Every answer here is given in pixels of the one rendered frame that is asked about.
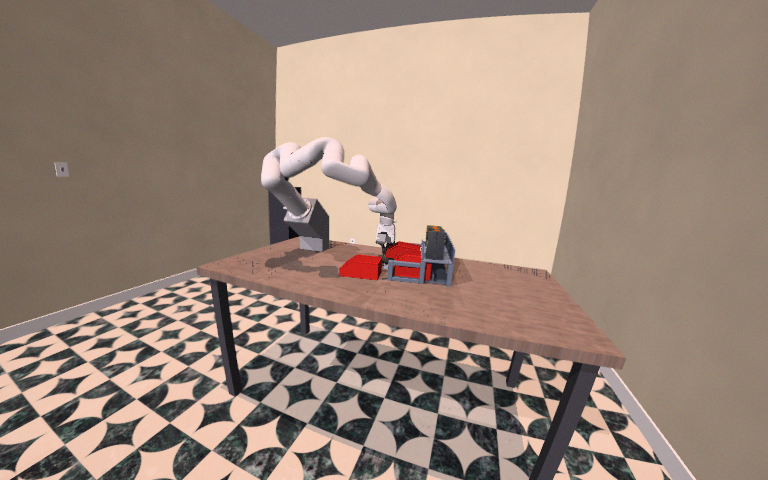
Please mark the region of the red bin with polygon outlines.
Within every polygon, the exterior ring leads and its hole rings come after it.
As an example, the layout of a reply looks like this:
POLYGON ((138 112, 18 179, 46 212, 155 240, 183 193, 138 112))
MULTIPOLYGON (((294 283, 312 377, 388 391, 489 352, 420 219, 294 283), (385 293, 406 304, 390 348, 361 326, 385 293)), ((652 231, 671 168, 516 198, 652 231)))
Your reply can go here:
POLYGON ((339 268, 339 276, 378 280, 382 257, 355 255, 339 268))
POLYGON ((398 259, 400 259, 401 257, 403 257, 403 256, 405 256, 405 255, 407 255, 407 256, 418 256, 418 257, 421 257, 421 251, 417 251, 417 250, 405 250, 405 251, 403 251, 402 253, 400 253, 399 255, 397 255, 397 256, 396 256, 396 259, 395 259, 395 261, 397 261, 398 259))
POLYGON ((396 256, 405 250, 420 251, 420 245, 398 241, 387 249, 385 257, 396 259, 396 256))
MULTIPOLYGON (((397 261, 421 263, 421 257, 403 256, 397 261)), ((430 281, 431 263, 426 262, 424 280, 430 281)), ((419 278, 420 268, 393 265, 393 276, 419 278)))

